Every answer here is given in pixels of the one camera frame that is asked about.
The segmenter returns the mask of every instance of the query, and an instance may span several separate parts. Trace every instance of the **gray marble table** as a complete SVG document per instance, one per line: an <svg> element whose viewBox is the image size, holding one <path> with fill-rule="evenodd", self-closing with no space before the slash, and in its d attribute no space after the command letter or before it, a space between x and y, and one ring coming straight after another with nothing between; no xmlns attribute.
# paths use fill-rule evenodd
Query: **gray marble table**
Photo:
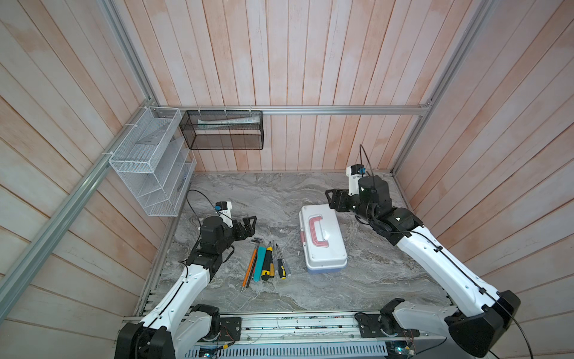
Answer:
<svg viewBox="0 0 574 359"><path fill-rule="evenodd" d="M393 178L378 174L389 182L393 205L402 207L404 202ZM446 292L414 260L349 213L337 213L347 248L347 267L338 273L307 272L298 212L304 205L326 203L325 190L347 187L343 171L194 175L190 188L205 193L214 203L232 201L234 218L256 215L255 236L278 243L293 273L286 280L251 281L250 288L240 292L254 245L248 240L235 242L235 253L196 303L217 306L221 312L379 310L396 297L419 304L448 304ZM188 197L201 220L212 215L200 194L190 192ZM181 274L183 266L178 261L187 258L199 234L197 227L197 218L185 204L158 293L166 293Z"/></svg>

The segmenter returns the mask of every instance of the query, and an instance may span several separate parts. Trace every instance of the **wooden wall panel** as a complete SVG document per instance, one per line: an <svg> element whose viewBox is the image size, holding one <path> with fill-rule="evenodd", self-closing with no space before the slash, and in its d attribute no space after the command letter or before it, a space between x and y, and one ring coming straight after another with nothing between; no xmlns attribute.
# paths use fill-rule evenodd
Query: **wooden wall panel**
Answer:
<svg viewBox="0 0 574 359"><path fill-rule="evenodd" d="M145 96L95 2L2 1L0 49L4 277ZM0 326L0 356L109 357L164 231L111 173Z"/></svg>
<svg viewBox="0 0 574 359"><path fill-rule="evenodd" d="M480 2L115 1L159 101L174 106L425 103ZM263 150L200 150L203 168L344 169L363 144L373 166L390 169L416 119L264 121Z"/></svg>
<svg viewBox="0 0 574 359"><path fill-rule="evenodd" d="M521 298L544 358L574 352L560 339L574 311L573 20L570 0L500 3L397 174L441 243ZM528 354L516 325L493 351Z"/></svg>

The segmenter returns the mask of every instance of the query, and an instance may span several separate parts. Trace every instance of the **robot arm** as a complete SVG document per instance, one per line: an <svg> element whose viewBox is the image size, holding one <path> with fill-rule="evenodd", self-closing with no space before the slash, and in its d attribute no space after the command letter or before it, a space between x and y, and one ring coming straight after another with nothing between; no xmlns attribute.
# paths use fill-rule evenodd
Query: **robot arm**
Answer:
<svg viewBox="0 0 574 359"><path fill-rule="evenodd" d="M388 334L420 329L452 339L467 353L483 357L509 328L519 298L499 292L474 274L448 250L411 211L392 206L389 185L379 176L365 176L363 165L347 168L349 189L325 192L330 208L351 212L366 221L416 260L456 304L422 306L394 299L381 310L381 328Z"/></svg>
<svg viewBox="0 0 574 359"><path fill-rule="evenodd" d="M224 263L223 252L234 241L255 234L257 217L231 219L231 202L216 203L218 216L207 217L200 227L200 239L192 249L181 276L165 297L139 323L127 323L118 335L115 359L175 359L180 344L202 338L217 339L219 309L200 304L182 322L198 294Z"/></svg>

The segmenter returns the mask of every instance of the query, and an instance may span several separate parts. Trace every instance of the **toolbox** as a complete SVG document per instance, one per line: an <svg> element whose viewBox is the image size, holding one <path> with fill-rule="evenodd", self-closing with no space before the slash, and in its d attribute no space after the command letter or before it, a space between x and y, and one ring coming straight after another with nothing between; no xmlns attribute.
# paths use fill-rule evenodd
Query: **toolbox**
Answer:
<svg viewBox="0 0 574 359"><path fill-rule="evenodd" d="M301 243L309 273L338 272L347 265L347 251L335 210L328 204L303 206L299 212Z"/></svg>

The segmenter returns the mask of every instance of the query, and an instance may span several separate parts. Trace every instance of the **basket shelf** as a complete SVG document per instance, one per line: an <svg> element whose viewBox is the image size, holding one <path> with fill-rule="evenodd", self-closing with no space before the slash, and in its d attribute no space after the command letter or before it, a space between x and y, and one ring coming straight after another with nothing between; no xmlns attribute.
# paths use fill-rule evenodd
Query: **basket shelf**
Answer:
<svg viewBox="0 0 574 359"><path fill-rule="evenodd" d="M110 159L147 215L177 216L195 169L184 137L169 141L180 119L179 109L148 108Z"/></svg>
<svg viewBox="0 0 574 359"><path fill-rule="evenodd" d="M116 172L153 173L181 121L179 109L148 107L110 158Z"/></svg>

